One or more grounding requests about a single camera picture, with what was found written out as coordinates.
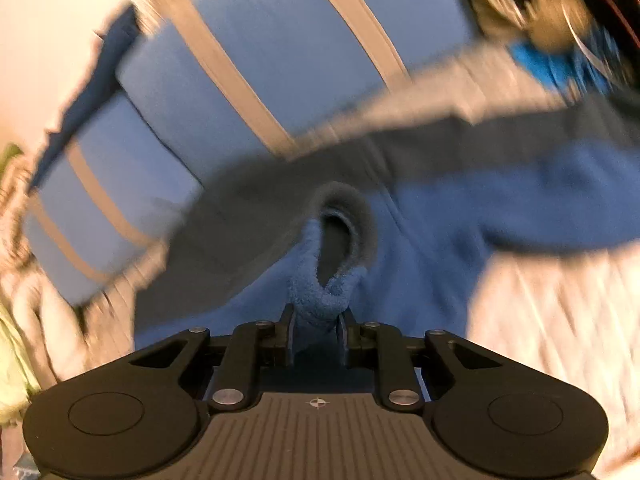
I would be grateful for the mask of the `dark clutter pile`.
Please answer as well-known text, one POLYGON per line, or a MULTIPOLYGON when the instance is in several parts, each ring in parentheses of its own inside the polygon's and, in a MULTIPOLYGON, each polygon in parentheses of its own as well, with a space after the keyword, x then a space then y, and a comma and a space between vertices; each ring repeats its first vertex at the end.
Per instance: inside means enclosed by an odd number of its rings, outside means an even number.
MULTIPOLYGON (((565 53, 573 44, 582 44, 590 32, 601 27, 584 0, 470 1, 483 34, 508 47, 530 42, 544 53, 565 53)), ((620 55, 627 74, 632 77, 630 86, 634 81, 634 70, 621 50, 620 55)))

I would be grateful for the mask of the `white puffy comforter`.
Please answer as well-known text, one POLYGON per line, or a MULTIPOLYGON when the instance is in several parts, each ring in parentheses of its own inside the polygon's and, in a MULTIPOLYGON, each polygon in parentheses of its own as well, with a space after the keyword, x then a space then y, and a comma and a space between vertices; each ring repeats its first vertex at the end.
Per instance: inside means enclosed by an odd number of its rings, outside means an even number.
POLYGON ((137 292, 164 270, 159 242, 80 307, 70 306, 36 260, 1 274, 1 300, 23 338, 39 385, 50 388, 134 348, 137 292))

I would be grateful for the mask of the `dark blue folded garment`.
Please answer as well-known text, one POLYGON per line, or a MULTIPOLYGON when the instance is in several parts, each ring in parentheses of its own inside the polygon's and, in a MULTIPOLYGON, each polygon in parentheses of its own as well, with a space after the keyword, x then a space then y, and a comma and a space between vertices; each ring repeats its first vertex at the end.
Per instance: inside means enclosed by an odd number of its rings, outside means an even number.
POLYGON ((128 3, 122 9, 101 39, 96 62, 84 86, 64 110, 58 130, 50 132, 28 192, 41 185, 52 164, 61 156, 79 128, 116 92, 119 83, 116 70, 120 61, 141 35, 136 7, 128 3))

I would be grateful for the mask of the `left blue striped pillow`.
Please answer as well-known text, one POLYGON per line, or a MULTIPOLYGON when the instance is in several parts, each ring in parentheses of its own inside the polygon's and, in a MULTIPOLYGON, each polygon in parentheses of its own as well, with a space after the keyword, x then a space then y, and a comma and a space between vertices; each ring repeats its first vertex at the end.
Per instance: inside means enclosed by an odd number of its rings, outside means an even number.
POLYGON ((77 306, 168 237, 200 192, 118 92, 30 194, 23 229, 53 287, 77 306))

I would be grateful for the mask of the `light green blanket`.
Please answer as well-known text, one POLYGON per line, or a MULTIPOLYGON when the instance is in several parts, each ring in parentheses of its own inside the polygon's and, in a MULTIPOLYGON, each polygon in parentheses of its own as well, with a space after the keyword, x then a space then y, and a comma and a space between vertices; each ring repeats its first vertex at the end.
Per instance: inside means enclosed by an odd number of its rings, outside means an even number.
MULTIPOLYGON (((13 143, 1 151, 1 275, 20 270, 32 253, 22 231, 32 162, 13 143)), ((18 422, 39 382, 9 300, 1 293, 1 427, 18 422)))

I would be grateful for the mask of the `blue fleece zip jacket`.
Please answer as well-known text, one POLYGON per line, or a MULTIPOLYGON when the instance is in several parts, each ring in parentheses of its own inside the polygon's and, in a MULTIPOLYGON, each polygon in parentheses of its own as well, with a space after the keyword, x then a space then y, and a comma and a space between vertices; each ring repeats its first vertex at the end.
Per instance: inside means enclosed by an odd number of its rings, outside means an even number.
POLYGON ((303 349, 350 311, 408 335, 463 334, 500 249, 565 254, 639 236, 639 97, 377 131, 210 180, 138 293, 134 342, 274 320, 303 349))

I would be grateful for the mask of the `blue striped pillow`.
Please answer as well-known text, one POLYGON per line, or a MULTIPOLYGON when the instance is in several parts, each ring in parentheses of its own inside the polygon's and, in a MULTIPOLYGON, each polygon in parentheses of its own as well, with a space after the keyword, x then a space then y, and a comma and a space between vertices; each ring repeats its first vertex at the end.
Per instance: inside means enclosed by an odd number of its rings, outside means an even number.
POLYGON ((289 155, 309 129, 467 44, 463 0, 180 0, 118 79, 201 180, 289 155))
POLYGON ((168 237, 200 192, 118 92, 30 194, 23 229, 53 287, 77 306, 168 237))

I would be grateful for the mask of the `right blue striped pillow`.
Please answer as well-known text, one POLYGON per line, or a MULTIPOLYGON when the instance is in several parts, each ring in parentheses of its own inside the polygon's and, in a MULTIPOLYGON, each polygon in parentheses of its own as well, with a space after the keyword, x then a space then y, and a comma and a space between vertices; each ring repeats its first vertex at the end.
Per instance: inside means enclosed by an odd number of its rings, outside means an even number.
POLYGON ((289 155, 309 129, 467 44, 463 0, 180 0, 118 79, 201 180, 289 155))

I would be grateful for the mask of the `bright blue yarn tassel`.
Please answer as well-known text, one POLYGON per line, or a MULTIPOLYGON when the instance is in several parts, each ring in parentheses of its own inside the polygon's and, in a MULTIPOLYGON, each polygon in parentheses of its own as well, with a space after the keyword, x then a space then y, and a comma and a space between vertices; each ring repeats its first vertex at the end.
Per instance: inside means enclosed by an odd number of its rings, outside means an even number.
POLYGON ((607 94, 628 87, 632 81, 615 40, 601 27, 565 53, 544 53, 530 42, 512 44, 508 51, 516 64, 567 100, 589 91, 607 94))

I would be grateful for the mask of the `grey quilted bedspread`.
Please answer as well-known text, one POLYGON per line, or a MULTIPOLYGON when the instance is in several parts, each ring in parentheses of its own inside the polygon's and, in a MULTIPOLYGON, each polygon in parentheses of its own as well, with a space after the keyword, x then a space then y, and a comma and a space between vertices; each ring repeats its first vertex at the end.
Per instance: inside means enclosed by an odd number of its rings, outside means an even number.
MULTIPOLYGON (((420 68, 410 84, 365 99, 311 135, 314 142, 337 142, 448 115, 480 122, 552 110, 574 99, 541 84, 505 47, 481 42, 420 68)), ((594 474, 638 478, 638 244, 574 257, 500 252, 472 301, 470 338, 594 396, 610 422, 594 474)))

